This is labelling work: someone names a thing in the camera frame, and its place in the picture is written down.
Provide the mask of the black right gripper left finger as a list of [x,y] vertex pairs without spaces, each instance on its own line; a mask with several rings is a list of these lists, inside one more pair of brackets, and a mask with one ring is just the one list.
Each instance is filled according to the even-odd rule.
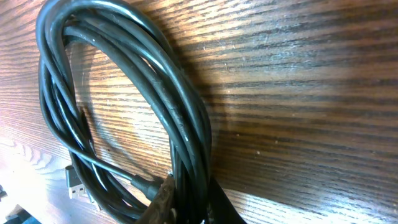
[[174,205],[175,181],[172,176],[168,176],[158,193],[151,201],[148,208],[141,215],[135,224],[172,224],[175,223]]

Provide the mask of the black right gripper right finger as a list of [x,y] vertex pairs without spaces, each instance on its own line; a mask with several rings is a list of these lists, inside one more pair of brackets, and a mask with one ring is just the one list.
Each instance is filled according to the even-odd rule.
[[208,186],[208,200],[215,224],[246,224],[214,177]]

